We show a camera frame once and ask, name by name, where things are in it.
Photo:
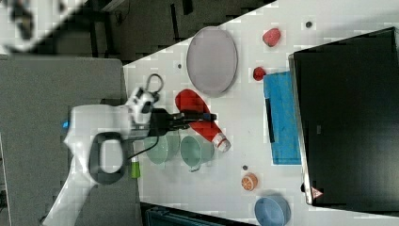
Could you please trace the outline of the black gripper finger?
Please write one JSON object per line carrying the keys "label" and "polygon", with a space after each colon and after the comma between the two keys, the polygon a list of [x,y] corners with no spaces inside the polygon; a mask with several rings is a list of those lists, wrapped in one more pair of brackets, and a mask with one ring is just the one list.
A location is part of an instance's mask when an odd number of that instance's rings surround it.
{"label": "black gripper finger", "polygon": [[183,116],[184,121],[215,121],[217,119],[216,114],[212,113],[196,113],[196,112],[185,112]]}
{"label": "black gripper finger", "polygon": [[190,127],[189,123],[186,122],[173,122],[170,125],[171,130],[185,130]]}

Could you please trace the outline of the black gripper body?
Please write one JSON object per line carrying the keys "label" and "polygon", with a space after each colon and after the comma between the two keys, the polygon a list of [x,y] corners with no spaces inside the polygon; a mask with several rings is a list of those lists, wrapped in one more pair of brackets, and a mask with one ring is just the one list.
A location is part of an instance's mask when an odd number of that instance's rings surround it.
{"label": "black gripper body", "polygon": [[177,131],[170,128],[173,122],[183,122],[183,120],[179,114],[169,114],[164,108],[155,108],[151,115],[149,137],[161,137],[169,131]]}

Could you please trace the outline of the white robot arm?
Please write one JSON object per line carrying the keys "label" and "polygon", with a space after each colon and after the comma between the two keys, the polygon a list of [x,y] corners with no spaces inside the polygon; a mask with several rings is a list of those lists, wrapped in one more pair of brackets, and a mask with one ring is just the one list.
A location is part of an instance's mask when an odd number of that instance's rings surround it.
{"label": "white robot arm", "polygon": [[143,119],[144,123],[137,122],[127,105],[72,109],[64,139],[72,153],[69,175],[42,226],[74,226],[90,190],[123,177],[132,142],[187,129],[191,122],[215,121],[216,115],[193,110],[170,114],[164,108],[154,108]]}

